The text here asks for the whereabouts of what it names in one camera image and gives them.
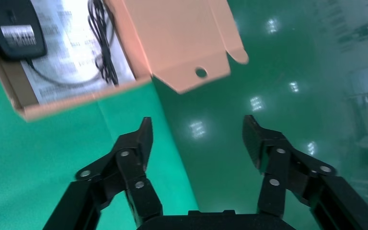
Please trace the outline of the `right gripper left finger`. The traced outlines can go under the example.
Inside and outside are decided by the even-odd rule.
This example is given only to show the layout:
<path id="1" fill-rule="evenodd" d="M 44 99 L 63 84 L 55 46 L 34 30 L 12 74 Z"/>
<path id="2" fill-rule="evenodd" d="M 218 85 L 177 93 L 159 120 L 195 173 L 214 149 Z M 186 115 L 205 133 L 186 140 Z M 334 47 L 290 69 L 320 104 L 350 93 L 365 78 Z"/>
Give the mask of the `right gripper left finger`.
<path id="1" fill-rule="evenodd" d="M 152 120 L 120 135 L 109 153 L 80 169 L 44 226 L 45 230 L 94 230 L 101 211 L 125 193 L 136 226 L 163 215 L 162 204 L 146 177 L 153 144 Z"/>

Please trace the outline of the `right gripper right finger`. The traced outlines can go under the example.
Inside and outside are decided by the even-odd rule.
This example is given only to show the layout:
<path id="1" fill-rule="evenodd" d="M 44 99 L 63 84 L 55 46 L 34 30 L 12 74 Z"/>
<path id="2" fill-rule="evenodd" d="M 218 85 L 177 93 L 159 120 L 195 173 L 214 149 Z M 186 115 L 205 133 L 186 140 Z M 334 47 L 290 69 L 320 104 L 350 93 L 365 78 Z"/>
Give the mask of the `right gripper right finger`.
<path id="1" fill-rule="evenodd" d="M 242 139 L 264 179 L 257 209 L 282 219 L 286 192 L 309 207 L 323 230 L 368 230 L 368 204 L 336 169 L 295 149 L 279 131 L 261 127 L 246 115 Z"/>

